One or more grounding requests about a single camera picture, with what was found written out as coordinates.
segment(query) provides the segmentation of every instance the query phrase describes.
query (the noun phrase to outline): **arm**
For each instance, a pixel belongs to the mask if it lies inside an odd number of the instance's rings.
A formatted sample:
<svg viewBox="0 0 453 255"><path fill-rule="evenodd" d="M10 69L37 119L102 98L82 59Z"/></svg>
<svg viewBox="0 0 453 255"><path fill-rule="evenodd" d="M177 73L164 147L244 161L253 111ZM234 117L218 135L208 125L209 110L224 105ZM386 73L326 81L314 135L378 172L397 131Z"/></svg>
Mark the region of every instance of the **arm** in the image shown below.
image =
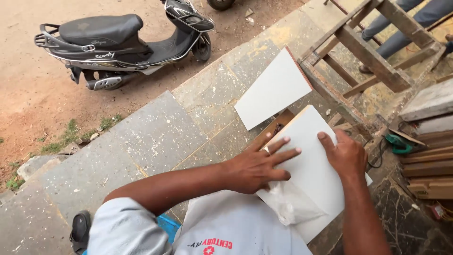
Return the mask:
<svg viewBox="0 0 453 255"><path fill-rule="evenodd" d="M391 255L381 221L377 215L365 180L368 155L362 145L343 130L335 130L338 144L323 132L318 138L329 163L343 184L345 210L343 246L346 255Z"/></svg>
<svg viewBox="0 0 453 255"><path fill-rule="evenodd" d="M268 188L270 181L289 180L289 172L273 167L300 154L299 148L275 153L289 142L288 137L268 146L272 155L260 151L270 139L271 134L267 133L264 142L252 144L243 153L219 164L161 173L129 183L112 191L104 203L130 197L154 215L160 215L178 203L220 190L254 194Z"/></svg>

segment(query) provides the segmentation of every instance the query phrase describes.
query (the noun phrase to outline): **hand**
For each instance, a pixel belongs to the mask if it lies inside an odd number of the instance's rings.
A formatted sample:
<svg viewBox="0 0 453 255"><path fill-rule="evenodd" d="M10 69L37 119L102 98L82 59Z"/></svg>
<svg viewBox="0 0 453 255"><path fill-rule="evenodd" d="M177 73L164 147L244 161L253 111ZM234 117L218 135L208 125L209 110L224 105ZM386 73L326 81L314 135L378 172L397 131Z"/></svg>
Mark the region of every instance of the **hand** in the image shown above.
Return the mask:
<svg viewBox="0 0 453 255"><path fill-rule="evenodd" d="M267 133L264 141L253 143L243 153L221 163L226 189L254 194L260 189L269 190L270 181L287 181L291 178L288 171L274 169L274 166L299 155L301 149L275 153L289 142L289 137L284 137L268 146L269 153L260 151L271 138L271 133Z"/></svg>
<svg viewBox="0 0 453 255"><path fill-rule="evenodd" d="M365 180L365 169L368 154L362 145L351 139L343 130L335 129L337 145L334 146L330 136L324 132L318 133L318 139L326 150L327 159L337 171L342 181L356 177Z"/></svg>

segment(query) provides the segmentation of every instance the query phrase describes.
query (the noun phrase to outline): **scooter wheel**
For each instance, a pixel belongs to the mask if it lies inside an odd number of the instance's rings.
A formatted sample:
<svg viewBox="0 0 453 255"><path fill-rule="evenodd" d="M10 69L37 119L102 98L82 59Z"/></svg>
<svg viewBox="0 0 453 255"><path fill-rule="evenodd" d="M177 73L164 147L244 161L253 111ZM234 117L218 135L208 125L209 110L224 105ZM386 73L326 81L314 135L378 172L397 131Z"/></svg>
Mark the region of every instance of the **scooter wheel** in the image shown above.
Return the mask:
<svg viewBox="0 0 453 255"><path fill-rule="evenodd" d="M213 9L222 11L229 9L233 5L234 0L207 0L207 3Z"/></svg>
<svg viewBox="0 0 453 255"><path fill-rule="evenodd" d="M211 39L205 32L192 47L192 53L200 62L206 62L211 56Z"/></svg>

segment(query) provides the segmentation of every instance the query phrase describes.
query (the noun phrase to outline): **dirt ground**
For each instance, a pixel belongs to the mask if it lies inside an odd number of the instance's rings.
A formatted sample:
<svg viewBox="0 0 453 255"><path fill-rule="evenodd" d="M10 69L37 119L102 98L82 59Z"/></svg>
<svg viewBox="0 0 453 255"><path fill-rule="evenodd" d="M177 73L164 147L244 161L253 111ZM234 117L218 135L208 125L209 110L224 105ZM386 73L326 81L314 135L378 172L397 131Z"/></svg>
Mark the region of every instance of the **dirt ground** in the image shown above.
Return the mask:
<svg viewBox="0 0 453 255"><path fill-rule="evenodd" d="M193 0L196 8L211 17L216 30L210 32L212 56L216 60L232 48L251 40L307 0L236 0L224 12L213 10L206 0ZM3 4L3 39L0 45L0 192L13 171L10 162L39 154L43 145L56 142L75 119L81 132L99 126L102 118L128 116L165 90L172 90L202 70L208 63L193 55L165 66L150 76L137 78L115 91L89 91L85 80L76 85L64 65L36 47L33 37L42 23L61 24L96 15L138 14L144 21L139 32L144 41L169 37L174 26L167 20L163 4L154 0L16 0ZM245 21L248 8L255 25ZM44 142L40 138L47 134Z"/></svg>

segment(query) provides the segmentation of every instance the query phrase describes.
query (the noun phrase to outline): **grey t-shirt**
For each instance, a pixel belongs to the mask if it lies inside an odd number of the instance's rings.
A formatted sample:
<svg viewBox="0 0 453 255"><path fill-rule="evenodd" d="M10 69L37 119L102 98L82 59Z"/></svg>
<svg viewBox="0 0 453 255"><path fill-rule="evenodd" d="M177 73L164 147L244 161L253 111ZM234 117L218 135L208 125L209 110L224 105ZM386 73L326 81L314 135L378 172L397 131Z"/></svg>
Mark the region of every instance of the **grey t-shirt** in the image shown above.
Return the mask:
<svg viewBox="0 0 453 255"><path fill-rule="evenodd" d="M220 191L189 202L173 245L154 214L130 198L96 212L88 255L311 255L257 196Z"/></svg>

